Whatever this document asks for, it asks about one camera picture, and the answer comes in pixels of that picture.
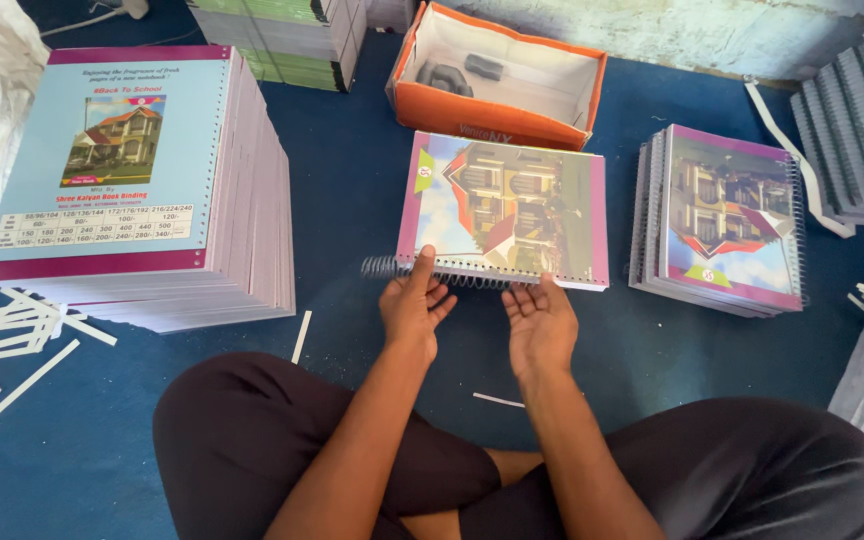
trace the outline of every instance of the blue floor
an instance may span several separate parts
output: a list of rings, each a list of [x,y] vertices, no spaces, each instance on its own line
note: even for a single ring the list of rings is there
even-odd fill
[[[84,3],[74,0],[22,4],[42,29],[88,17]],[[118,17],[47,43],[136,45],[194,28],[181,0],[163,0],[142,21]],[[174,41],[201,42],[200,33]],[[382,344],[376,306],[382,283],[359,278],[358,267],[366,256],[393,253],[399,230],[412,129],[396,123],[382,88],[401,42],[369,32],[347,95],[263,85],[291,163],[298,309],[314,313],[299,364],[346,387],[362,382]],[[789,94],[762,93],[778,125],[795,139]],[[825,407],[864,324],[846,300],[864,282],[864,227],[842,240],[809,221],[812,304],[803,313],[746,320],[628,288],[622,270],[629,260],[639,146],[673,122],[774,144],[739,81],[608,61],[585,150],[607,157],[612,283],[604,293],[570,293],[581,323],[573,359],[579,385],[608,431],[714,396],[775,396]],[[438,359],[416,408],[475,443],[534,449],[522,409],[473,398],[481,392],[520,399],[498,293],[456,292],[459,305],[439,327]],[[4,396],[72,338],[82,342],[0,415],[0,538],[175,537],[152,447],[157,399],[188,366],[217,353],[289,358],[301,317],[165,336],[90,322],[119,338],[118,345],[66,330],[41,354],[0,360]]]

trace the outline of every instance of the leg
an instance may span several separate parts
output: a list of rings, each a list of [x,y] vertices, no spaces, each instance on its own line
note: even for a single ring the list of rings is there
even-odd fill
[[[223,354],[180,375],[152,419],[179,538],[260,538],[353,395],[261,352]],[[408,537],[400,515],[456,509],[498,488],[482,448],[413,415],[373,537]]]
[[[864,433],[776,399],[707,399],[606,436],[670,540],[859,538]],[[463,540],[565,538],[545,466],[460,510]]]

